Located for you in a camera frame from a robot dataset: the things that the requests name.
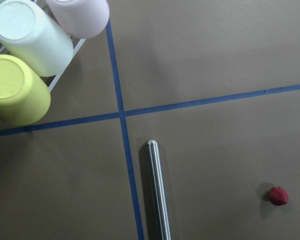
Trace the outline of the red strawberry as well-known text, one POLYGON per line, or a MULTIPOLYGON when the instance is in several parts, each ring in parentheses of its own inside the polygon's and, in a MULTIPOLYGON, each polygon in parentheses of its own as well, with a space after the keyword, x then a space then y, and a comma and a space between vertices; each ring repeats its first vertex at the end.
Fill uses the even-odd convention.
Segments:
POLYGON ((271 188, 268 197, 269 201, 275 206, 286 205, 289 201, 289 195, 282 187, 271 188))

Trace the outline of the pink cup on rack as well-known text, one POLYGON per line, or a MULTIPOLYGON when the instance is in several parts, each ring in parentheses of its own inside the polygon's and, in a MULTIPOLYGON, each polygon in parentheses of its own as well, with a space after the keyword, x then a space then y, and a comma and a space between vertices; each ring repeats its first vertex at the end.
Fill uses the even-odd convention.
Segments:
POLYGON ((46 4, 58 24, 77 39, 97 36, 110 18, 106 0, 47 0, 46 4))

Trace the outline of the yellow-green cup on rack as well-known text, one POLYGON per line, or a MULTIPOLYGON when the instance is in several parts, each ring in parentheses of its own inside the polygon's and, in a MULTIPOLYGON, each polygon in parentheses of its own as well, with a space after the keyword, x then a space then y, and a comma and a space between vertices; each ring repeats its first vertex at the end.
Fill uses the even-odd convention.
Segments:
POLYGON ((51 94, 22 60, 0 54, 0 119, 14 126, 39 121, 49 110, 51 94))

